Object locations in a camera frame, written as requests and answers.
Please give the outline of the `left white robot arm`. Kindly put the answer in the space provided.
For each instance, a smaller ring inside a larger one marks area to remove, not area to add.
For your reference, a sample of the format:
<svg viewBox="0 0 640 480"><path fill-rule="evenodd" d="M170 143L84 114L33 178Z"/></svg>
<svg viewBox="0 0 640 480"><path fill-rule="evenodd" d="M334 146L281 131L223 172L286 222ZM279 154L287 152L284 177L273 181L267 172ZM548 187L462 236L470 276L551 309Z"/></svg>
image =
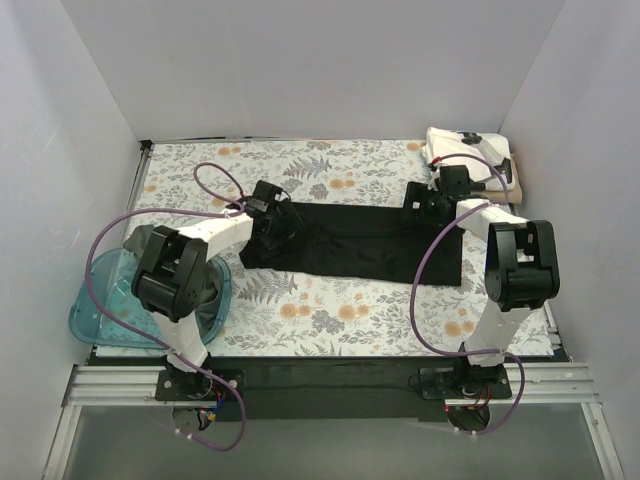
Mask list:
<svg viewBox="0 0 640 480"><path fill-rule="evenodd" d="M203 369L210 355L196 320L210 260L243 246L249 259L266 262L290 249L305 232L290 195L265 181L258 182L251 195L200 222L151 231L131 290L158 325L168 344L171 381L188 398L205 398L217 383Z"/></svg>

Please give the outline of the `aluminium rail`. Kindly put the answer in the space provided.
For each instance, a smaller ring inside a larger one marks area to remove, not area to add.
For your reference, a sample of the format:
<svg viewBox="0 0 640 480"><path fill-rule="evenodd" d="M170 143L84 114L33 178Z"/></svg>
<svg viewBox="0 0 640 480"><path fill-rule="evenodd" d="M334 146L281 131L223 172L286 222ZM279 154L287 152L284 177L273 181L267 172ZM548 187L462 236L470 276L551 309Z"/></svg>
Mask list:
<svg viewBox="0 0 640 480"><path fill-rule="evenodd" d="M420 417L442 421L447 407L466 399L428 400L414 384L420 369L435 357L362 359L227 357L216 361L216 375L240 396L251 419L374 419ZM604 419L595 383L580 362L527 362L505 366L511 396L489 399L492 406L580 405L607 479L624 476ZM191 399L176 387L165 367L127 365L73 368L63 399L63 413L43 474L62 477L82 408L90 406L169 406L179 409L217 405L222 394L215 384L204 398Z"/></svg>

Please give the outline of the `floral table cloth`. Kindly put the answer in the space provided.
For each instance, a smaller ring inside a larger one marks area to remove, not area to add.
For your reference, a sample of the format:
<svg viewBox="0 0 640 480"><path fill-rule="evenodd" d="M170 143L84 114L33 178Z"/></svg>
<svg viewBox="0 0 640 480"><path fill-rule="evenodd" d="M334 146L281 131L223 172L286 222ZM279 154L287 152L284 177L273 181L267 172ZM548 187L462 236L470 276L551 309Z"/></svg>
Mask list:
<svg viewBox="0 0 640 480"><path fill-rule="evenodd" d="M419 140L256 141L158 144L150 155L133 226L173 228L195 211L219 211L239 189L265 180L297 202L398 207L428 169ZM484 242L463 238L457 287L247 270L224 254L230 311L209 351L216 356L414 356L455 351L487 297Z"/></svg>

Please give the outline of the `teal plastic basket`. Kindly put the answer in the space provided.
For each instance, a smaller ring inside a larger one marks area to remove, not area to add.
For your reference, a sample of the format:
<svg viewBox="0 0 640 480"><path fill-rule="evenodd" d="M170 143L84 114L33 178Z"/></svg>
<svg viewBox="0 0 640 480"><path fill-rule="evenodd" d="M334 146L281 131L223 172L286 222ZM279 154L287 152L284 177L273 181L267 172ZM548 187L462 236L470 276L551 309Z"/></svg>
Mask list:
<svg viewBox="0 0 640 480"><path fill-rule="evenodd" d="M217 315L206 325L196 314L200 336L204 344L211 343L220 333L229 313L232 285L231 272L220 257L210 261L218 268L220 293L216 301ZM131 293L131 281L137 265L134 255L123 248L110 250L94 260L91 265L91 283L94 294L90 295L83 285L69 314L69 328L73 336L83 343L105 347L140 348L159 350L157 343L132 332L104 315L95 305L103 307L125 323L154 337L162 334L152 315Z"/></svg>

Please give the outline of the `white printed folded t shirt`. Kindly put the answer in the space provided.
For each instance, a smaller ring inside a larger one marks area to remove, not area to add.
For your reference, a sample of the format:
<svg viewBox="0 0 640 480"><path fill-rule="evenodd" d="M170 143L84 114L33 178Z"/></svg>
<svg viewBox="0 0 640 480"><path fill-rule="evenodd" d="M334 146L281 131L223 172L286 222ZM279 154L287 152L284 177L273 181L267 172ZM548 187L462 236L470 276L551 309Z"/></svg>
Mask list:
<svg viewBox="0 0 640 480"><path fill-rule="evenodd" d="M481 191L509 191L515 188L515 173L509 141L497 133L453 131L429 127L422 155L432 181L441 166L467 167L470 180Z"/></svg>

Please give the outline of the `black t shirt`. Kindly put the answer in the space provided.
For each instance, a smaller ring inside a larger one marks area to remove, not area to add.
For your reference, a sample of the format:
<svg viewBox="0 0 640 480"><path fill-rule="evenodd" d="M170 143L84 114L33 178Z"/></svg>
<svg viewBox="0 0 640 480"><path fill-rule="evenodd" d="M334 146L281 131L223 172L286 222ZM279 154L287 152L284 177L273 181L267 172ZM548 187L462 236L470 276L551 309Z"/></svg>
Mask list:
<svg viewBox="0 0 640 480"><path fill-rule="evenodd" d="M405 220L393 207L295 202L292 208L304 231L271 251L254 232L240 252L245 268L411 284L441 232Z"/></svg>

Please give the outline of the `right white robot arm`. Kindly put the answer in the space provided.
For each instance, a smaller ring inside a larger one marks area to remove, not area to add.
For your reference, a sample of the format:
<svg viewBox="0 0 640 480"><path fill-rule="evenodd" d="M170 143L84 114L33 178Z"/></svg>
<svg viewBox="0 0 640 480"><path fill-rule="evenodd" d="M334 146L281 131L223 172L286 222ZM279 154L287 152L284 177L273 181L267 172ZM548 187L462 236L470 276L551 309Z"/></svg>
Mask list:
<svg viewBox="0 0 640 480"><path fill-rule="evenodd" d="M409 183L403 214L440 227L429 254L457 227L486 243L488 300L480 320L458 351L442 351L435 364L420 369L415 386L428 400L510 398L504 361L511 341L531 313L559 292L553 226L515 216L473 194L464 165L441 168L434 188Z"/></svg>

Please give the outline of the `grey t shirt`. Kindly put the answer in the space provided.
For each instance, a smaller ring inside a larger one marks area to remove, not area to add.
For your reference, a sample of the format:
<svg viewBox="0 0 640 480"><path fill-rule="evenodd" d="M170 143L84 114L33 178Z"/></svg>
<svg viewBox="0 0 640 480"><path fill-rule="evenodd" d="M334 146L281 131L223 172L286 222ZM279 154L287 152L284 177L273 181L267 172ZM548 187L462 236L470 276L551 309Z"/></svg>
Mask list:
<svg viewBox="0 0 640 480"><path fill-rule="evenodd" d="M142 225L125 240L136 271L131 291L145 310L176 323L195 313L206 325L217 315L218 268L206 258L205 242L166 226Z"/></svg>

